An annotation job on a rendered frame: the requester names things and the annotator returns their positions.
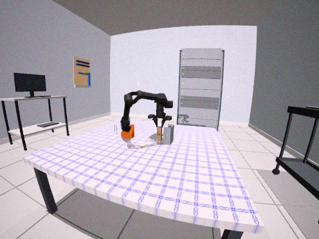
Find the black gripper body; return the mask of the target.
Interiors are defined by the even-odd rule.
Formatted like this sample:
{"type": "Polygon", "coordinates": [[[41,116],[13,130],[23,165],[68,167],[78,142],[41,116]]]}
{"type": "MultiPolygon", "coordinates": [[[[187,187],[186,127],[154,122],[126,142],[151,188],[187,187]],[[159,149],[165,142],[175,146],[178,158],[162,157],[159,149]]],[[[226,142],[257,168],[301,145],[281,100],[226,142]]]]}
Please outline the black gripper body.
{"type": "Polygon", "coordinates": [[[161,118],[161,119],[163,119],[163,120],[171,120],[172,119],[172,116],[163,116],[163,111],[164,111],[164,109],[156,109],[156,115],[154,115],[154,114],[149,114],[148,115],[148,118],[149,119],[157,119],[157,118],[161,118]]]}

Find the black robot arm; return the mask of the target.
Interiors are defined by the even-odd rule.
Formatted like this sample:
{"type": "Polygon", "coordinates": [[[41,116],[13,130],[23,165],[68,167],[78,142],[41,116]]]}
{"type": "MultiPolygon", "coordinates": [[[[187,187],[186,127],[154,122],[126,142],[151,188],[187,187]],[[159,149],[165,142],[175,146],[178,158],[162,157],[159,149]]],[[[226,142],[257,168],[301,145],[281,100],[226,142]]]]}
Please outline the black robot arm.
{"type": "Polygon", "coordinates": [[[154,103],[156,103],[156,108],[157,109],[163,109],[163,108],[173,108],[173,101],[167,101],[167,97],[165,96],[165,93],[145,93],[141,91],[136,91],[136,92],[130,92],[128,94],[125,94],[124,96],[124,102],[125,102],[125,107],[124,107],[124,113],[120,121],[121,125],[121,130],[124,132],[129,133],[131,130],[131,120],[130,120],[130,109],[133,106],[134,103],[136,103],[139,99],[147,99],[147,100],[154,100],[154,103]],[[135,99],[133,99],[133,96],[135,99]]]}

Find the grey open bin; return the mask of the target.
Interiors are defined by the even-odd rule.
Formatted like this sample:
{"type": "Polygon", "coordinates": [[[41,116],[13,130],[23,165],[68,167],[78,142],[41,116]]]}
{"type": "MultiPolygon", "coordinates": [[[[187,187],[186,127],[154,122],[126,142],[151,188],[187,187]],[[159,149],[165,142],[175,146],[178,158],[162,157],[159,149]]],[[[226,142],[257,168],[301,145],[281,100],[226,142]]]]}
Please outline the grey open bin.
{"type": "Polygon", "coordinates": [[[163,127],[163,145],[171,145],[174,141],[174,125],[163,127]]]}

